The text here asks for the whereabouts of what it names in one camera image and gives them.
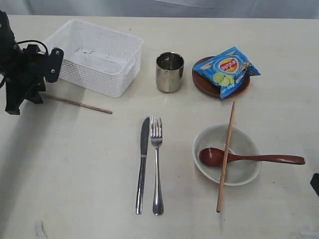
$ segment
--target gray wall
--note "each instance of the gray wall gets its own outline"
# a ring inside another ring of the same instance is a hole
[[[319,0],[0,0],[9,14],[319,18]]]

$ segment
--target lay's logo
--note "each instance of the lay's logo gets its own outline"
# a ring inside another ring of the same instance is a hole
[[[227,58],[225,60],[222,60],[219,65],[220,69],[222,71],[226,72],[234,72],[237,70],[238,63],[235,58]]]

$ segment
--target white bowl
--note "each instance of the white bowl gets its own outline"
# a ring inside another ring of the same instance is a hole
[[[201,131],[192,147],[198,169],[210,180],[219,183],[222,167],[208,167],[199,160],[199,153],[209,147],[225,149],[228,125],[212,125]],[[233,127],[229,152],[237,155],[259,155],[253,140]],[[253,181],[259,174],[261,161],[239,160],[227,164],[225,185],[240,186]]]

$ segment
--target white plastic basket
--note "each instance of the white plastic basket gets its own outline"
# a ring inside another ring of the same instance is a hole
[[[120,97],[138,74],[143,40],[73,19],[44,44],[64,51],[60,78],[113,98]]]

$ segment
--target basket handle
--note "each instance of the basket handle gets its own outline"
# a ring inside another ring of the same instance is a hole
[[[128,66],[128,68],[127,68],[127,70],[125,72],[125,75],[127,75],[131,71],[131,69],[135,66],[135,63],[136,63],[136,59],[134,58],[133,61]]]

